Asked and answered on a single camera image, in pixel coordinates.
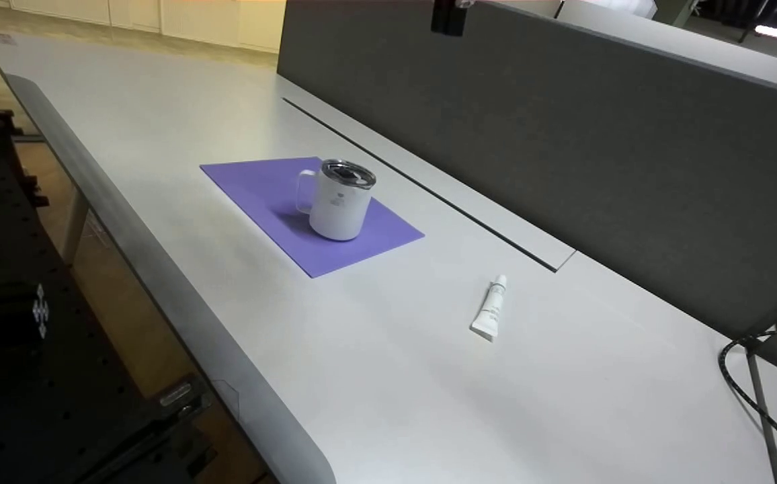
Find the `white table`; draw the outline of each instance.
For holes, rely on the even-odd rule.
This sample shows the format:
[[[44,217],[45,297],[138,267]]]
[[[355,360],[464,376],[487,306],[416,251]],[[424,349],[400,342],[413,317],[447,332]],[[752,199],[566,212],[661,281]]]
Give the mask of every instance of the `white table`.
[[[279,482],[772,482],[720,333],[272,71],[21,36],[0,71]],[[199,173],[288,157],[366,165],[424,239],[310,281]],[[490,345],[467,324],[501,271]]]

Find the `cable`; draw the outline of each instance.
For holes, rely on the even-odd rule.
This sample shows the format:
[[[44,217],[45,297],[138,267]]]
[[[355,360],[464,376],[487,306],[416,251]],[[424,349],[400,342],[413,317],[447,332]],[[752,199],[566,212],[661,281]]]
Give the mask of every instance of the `cable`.
[[[720,368],[722,380],[729,381],[729,387],[777,431],[774,416],[772,416],[767,408],[761,408],[761,407],[735,381],[735,376],[730,376],[730,372],[729,372],[729,365],[726,365],[726,357],[729,357],[729,352],[730,352],[737,345],[743,345],[743,342],[729,342],[729,345],[718,352],[718,368]]]

